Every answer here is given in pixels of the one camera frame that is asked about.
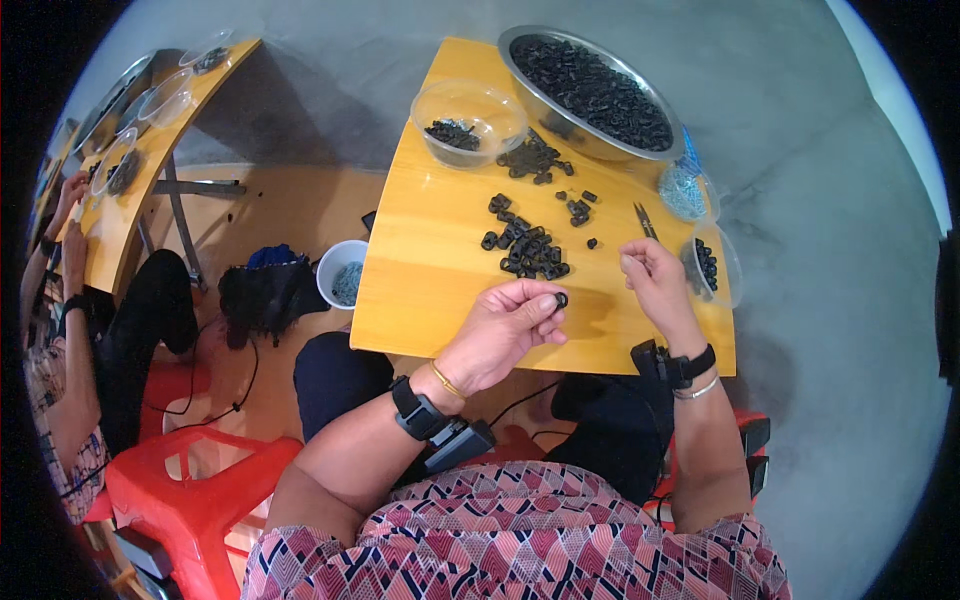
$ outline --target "black pants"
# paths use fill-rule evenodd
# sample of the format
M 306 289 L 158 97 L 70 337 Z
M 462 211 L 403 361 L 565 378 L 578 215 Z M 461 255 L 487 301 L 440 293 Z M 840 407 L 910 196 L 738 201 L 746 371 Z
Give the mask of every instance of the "black pants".
M 309 442 L 327 423 L 387 392 L 393 376 L 386 355 L 351 350 L 346 333 L 307 342 L 294 368 L 303 438 Z M 672 394 L 646 383 L 640 377 L 568 374 L 554 396 L 553 413 L 577 422 L 577 429 L 544 460 L 590 470 L 626 499 L 645 502 L 673 434 Z
M 162 340 L 170 351 L 183 354 L 197 334 L 186 266 L 174 252 L 158 250 L 133 277 L 106 334 L 91 341 L 100 430 L 110 454 L 136 445 L 156 345 Z

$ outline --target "hand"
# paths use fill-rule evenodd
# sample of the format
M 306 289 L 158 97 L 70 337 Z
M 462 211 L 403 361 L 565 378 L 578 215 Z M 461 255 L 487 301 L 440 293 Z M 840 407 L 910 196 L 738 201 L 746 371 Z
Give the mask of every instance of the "hand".
M 69 300 L 84 289 L 86 268 L 86 237 L 80 224 L 71 220 L 63 236 L 63 297 Z
M 502 381 L 530 348 L 565 344 L 566 335 L 558 329 L 564 312 L 557 310 L 557 292 L 566 290 L 527 278 L 484 290 L 437 357 L 437 369 L 471 396 Z M 436 379 L 432 372 L 429 376 Z
M 619 251 L 627 289 L 634 290 L 643 313 L 666 338 L 671 356 L 702 354 L 707 339 L 693 314 L 680 259 L 651 238 L 627 242 Z
M 86 195 L 89 189 L 86 184 L 86 177 L 86 171 L 77 171 L 63 182 L 63 187 L 60 189 L 60 201 L 57 202 L 57 212 L 54 213 L 54 220 L 50 222 L 50 227 L 47 228 L 49 239 L 57 237 L 57 234 L 63 229 L 63 224 L 70 218 L 70 211 L 73 210 L 74 205 Z

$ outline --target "wooden table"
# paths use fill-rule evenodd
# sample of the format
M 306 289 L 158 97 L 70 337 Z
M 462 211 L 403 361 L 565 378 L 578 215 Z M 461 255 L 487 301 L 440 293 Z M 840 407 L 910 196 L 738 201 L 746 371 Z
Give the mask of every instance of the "wooden table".
M 449 37 L 423 84 L 458 77 L 513 92 L 511 75 L 495 47 Z M 487 210 L 498 192 L 514 201 L 512 212 L 553 235 L 571 267 L 569 276 L 557 280 L 570 293 L 564 324 L 570 340 L 562 347 L 534 348 L 521 367 L 636 374 L 630 349 L 655 336 L 662 343 L 634 293 L 624 288 L 616 250 L 643 237 L 634 201 L 646 208 L 671 251 L 689 237 L 692 225 L 674 219 L 660 203 L 657 177 L 664 165 L 641 159 L 601 164 L 534 127 L 562 159 L 573 163 L 572 177 L 553 169 L 552 184 L 534 185 L 532 176 L 511 180 L 507 170 L 495 164 L 469 172 L 448 169 L 433 159 L 420 132 L 407 121 L 367 251 L 350 333 L 354 348 L 435 357 L 456 333 L 477 293 L 514 278 L 499 269 L 504 251 L 480 248 L 486 231 L 503 229 Z M 567 190 L 579 197 L 584 189 L 599 201 L 591 206 L 589 222 L 574 228 L 554 194 Z M 587 248 L 591 237 L 600 242 L 595 250 Z M 694 307 L 716 350 L 720 373 L 736 374 L 732 311 L 698 301 Z
M 242 186 L 177 182 L 173 151 L 207 101 L 236 70 L 237 65 L 259 45 L 259 39 L 233 45 L 223 64 L 213 71 L 190 80 L 193 98 L 177 120 L 162 129 L 151 127 L 137 139 L 136 149 L 143 155 L 142 166 L 126 193 L 116 198 L 105 196 L 96 208 L 93 208 L 94 199 L 86 200 L 80 222 L 87 238 L 86 273 L 84 274 L 84 282 L 87 285 L 111 294 L 117 293 L 121 271 L 130 253 L 133 237 L 141 223 L 144 201 L 152 194 L 169 194 L 174 206 L 174 217 L 180 230 L 180 238 L 186 249 L 187 261 L 194 272 L 194 278 L 203 286 L 200 263 L 186 227 L 186 219 L 180 205 L 180 194 L 204 192 L 229 194 L 243 193 L 245 190 Z M 105 153 L 106 149 L 100 155 L 88 158 L 84 161 L 82 168 L 88 169 Z M 161 169 L 166 169 L 167 180 L 157 181 Z M 149 238 L 146 237 L 146 231 L 143 230 L 141 233 L 144 235 L 148 252 L 151 252 L 152 246 Z M 63 231 L 60 232 L 58 239 L 62 239 L 62 236 Z

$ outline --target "white cup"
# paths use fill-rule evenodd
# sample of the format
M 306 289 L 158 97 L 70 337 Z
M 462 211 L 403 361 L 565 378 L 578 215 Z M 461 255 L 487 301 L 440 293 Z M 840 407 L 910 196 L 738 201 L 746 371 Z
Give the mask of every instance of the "white cup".
M 353 310 L 353 306 L 344 306 L 333 295 L 333 279 L 343 271 L 347 264 L 357 261 L 363 262 L 367 258 L 367 242 L 362 240 L 347 240 L 330 247 L 317 267 L 317 289 L 324 300 L 334 308 Z

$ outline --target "gray floor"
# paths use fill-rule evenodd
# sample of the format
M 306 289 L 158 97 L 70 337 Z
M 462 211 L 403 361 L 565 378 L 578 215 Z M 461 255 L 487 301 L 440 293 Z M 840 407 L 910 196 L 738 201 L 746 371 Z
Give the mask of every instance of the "gray floor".
M 594 39 L 647 75 L 731 190 L 721 225 L 747 293 L 730 387 L 775 427 L 757 513 L 797 597 L 860 595 L 909 521 L 943 430 L 939 230 L 823 3 L 137 0 L 64 114 L 83 118 L 145 52 L 234 25 L 266 48 L 184 137 L 181 163 L 386 169 L 443 36 L 494 41 L 526 23 Z

